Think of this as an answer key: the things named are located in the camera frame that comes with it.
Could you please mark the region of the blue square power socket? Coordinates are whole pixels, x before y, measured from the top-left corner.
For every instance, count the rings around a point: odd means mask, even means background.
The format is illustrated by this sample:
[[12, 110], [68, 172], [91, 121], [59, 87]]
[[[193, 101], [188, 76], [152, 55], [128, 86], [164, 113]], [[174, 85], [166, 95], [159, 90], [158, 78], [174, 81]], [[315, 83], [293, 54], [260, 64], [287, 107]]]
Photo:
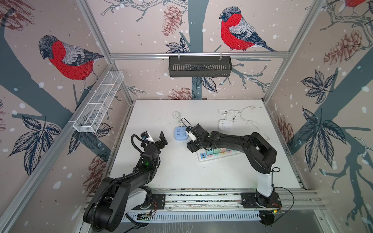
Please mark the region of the blue square power socket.
[[176, 127], [174, 130], [174, 138], [176, 141], [188, 140], [189, 136], [186, 132], [186, 127], [185, 126]]

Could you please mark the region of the white square power socket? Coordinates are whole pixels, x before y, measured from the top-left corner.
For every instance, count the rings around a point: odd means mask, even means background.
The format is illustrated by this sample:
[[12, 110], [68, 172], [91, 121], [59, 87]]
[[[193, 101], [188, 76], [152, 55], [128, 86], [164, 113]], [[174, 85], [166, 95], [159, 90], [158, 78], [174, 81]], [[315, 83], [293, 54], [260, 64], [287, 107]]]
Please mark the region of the white square power socket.
[[228, 119], [221, 119], [219, 121], [219, 131], [220, 132], [228, 132], [233, 129], [233, 121], [228, 120]]

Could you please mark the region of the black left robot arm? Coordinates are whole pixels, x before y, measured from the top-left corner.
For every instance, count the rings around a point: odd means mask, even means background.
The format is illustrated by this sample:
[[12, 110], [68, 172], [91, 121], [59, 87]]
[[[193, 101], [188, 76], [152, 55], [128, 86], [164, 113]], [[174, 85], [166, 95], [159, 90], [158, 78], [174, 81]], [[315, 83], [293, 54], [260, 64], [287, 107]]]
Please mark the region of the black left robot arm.
[[154, 179], [161, 164], [159, 155], [168, 142], [163, 132], [158, 141], [151, 141], [147, 131], [140, 136], [131, 135], [130, 141], [139, 152], [132, 173], [104, 178], [84, 213], [84, 222], [96, 233], [102, 230], [113, 232], [128, 211], [152, 203], [152, 190], [146, 185]]

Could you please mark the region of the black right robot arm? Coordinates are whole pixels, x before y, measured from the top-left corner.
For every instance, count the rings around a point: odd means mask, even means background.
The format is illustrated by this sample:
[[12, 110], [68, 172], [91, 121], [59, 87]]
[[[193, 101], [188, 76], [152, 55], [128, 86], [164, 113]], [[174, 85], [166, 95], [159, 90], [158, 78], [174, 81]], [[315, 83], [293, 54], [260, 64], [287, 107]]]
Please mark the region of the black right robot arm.
[[245, 208], [282, 208], [279, 195], [273, 185], [273, 165], [277, 151], [259, 133], [247, 136], [227, 135], [217, 131], [209, 133], [200, 124], [188, 126], [186, 133], [191, 138], [187, 148], [191, 152], [199, 149], [226, 149], [245, 154], [251, 167], [257, 172], [257, 188], [254, 193], [242, 194], [241, 205]]

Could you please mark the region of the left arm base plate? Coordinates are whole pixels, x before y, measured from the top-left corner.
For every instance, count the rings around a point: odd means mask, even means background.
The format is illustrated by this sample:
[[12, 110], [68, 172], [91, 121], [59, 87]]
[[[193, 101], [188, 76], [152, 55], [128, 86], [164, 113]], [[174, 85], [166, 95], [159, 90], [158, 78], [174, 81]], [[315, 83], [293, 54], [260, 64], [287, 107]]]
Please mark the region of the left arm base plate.
[[149, 204], [136, 206], [134, 210], [164, 210], [166, 202], [165, 194], [152, 194], [152, 199]]

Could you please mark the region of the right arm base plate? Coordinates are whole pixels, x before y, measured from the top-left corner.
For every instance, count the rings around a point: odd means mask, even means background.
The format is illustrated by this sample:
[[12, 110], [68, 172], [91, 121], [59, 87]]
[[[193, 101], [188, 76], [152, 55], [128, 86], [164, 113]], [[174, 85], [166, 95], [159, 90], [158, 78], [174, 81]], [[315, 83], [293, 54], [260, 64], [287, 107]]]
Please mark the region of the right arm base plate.
[[270, 197], [255, 193], [241, 193], [241, 205], [245, 209], [257, 209], [257, 208], [271, 208], [278, 209], [282, 208], [282, 203], [278, 193], [273, 192]]

